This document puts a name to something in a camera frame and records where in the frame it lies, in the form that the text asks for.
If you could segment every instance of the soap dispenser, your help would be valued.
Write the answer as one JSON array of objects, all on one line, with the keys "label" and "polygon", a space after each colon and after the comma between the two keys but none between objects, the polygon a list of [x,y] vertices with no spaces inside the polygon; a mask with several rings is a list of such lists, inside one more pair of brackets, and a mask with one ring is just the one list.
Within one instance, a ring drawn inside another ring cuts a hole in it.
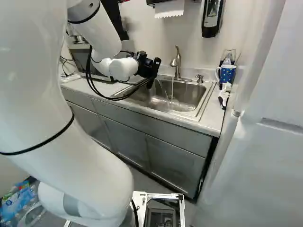
[{"label": "soap dispenser", "polygon": [[221,28],[225,0],[205,0],[202,18],[202,37],[215,37]]}]

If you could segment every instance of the water stream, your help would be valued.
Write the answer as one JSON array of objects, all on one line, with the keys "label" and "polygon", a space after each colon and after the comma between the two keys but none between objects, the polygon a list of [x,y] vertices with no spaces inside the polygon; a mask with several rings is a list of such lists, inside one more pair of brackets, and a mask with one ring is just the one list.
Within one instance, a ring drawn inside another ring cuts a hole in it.
[{"label": "water stream", "polygon": [[169,109],[170,108],[169,96],[167,95],[166,90],[163,88],[162,82],[160,80],[158,80],[158,79],[156,79],[156,80],[159,83],[162,92],[164,92],[164,94],[165,94],[165,98],[167,99],[167,108]]},{"label": "water stream", "polygon": [[170,97],[170,102],[172,103],[172,100],[174,98],[174,77],[171,79],[171,97]]}]

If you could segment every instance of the cable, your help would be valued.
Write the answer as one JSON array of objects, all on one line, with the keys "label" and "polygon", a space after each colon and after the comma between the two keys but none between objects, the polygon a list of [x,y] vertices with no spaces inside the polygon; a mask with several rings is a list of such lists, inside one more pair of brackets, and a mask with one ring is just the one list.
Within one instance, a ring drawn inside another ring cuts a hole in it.
[{"label": "cable", "polygon": [[[60,58],[64,59],[65,62],[66,62],[66,61],[74,61],[73,59],[66,59],[66,58],[62,57],[61,55],[60,55]],[[78,59],[75,59],[75,61],[79,62],[79,63],[80,63],[80,66],[81,66],[81,68],[82,68],[82,70],[85,71],[85,68],[84,68],[84,67],[82,66],[82,64],[81,64],[81,61],[79,61]]]},{"label": "cable", "polygon": [[[133,52],[131,52],[131,51],[120,51],[120,53],[121,52],[125,52],[125,53],[128,53],[128,54],[130,54],[131,56],[133,56],[134,55],[134,53]],[[93,57],[90,57],[91,58],[91,60],[93,61],[93,62],[95,62],[95,63],[100,63],[100,62],[102,62],[102,60],[101,61],[95,61],[94,59],[93,59]]]},{"label": "cable", "polygon": [[60,55],[60,57],[67,61],[73,61],[73,59],[66,59],[66,58],[62,57],[61,55]]},{"label": "cable", "polygon": [[92,89],[98,96],[101,96],[102,98],[105,98],[105,99],[111,100],[111,101],[124,100],[124,99],[130,97],[133,93],[135,93],[140,87],[144,86],[145,84],[147,84],[148,82],[153,80],[153,79],[145,79],[143,81],[140,81],[137,85],[135,85],[134,89],[127,95],[124,95],[121,97],[106,97],[98,91],[98,89],[96,88],[96,86],[93,82],[93,79],[91,77],[91,73],[90,73],[91,52],[92,52],[92,46],[89,47],[89,55],[88,55],[87,62],[86,62],[86,81],[89,84],[90,89]]},{"label": "cable", "polygon": [[66,77],[69,77],[70,75],[68,75],[68,74],[65,72],[65,70],[64,70],[64,64],[65,64],[67,61],[68,61],[68,60],[65,60],[65,61],[63,62],[63,64],[62,64],[62,70],[63,70],[65,76],[66,76]]},{"label": "cable", "polygon": [[139,227],[138,212],[137,212],[137,208],[136,208],[136,205],[133,200],[132,200],[132,206],[133,206],[133,210],[134,210],[134,220],[136,223],[136,227]]}]

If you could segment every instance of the sink basin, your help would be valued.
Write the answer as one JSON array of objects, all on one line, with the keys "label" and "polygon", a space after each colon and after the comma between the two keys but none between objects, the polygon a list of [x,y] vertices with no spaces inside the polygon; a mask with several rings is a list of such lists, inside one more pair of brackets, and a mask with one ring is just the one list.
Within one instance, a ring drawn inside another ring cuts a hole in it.
[{"label": "sink basin", "polygon": [[[211,95],[210,91],[213,90],[214,84],[213,82],[197,84],[195,81],[173,81],[158,76],[151,89],[143,86],[125,101],[198,121]],[[132,89],[133,86],[127,87],[112,97],[126,95]]]}]

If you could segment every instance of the cabinet door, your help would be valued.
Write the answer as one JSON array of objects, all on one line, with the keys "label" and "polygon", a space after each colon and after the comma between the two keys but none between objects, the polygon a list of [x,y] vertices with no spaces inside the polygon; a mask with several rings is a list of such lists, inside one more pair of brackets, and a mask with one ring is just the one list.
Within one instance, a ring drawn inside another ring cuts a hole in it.
[{"label": "cabinet door", "polygon": [[113,150],[135,165],[149,170],[145,134],[110,119],[106,120]]},{"label": "cabinet door", "polygon": [[92,111],[70,102],[67,103],[74,112],[78,123],[82,126],[84,131],[104,147],[111,149],[104,120],[100,119],[98,115]]},{"label": "cabinet door", "polygon": [[147,137],[151,173],[193,198],[205,159],[153,137]]}]

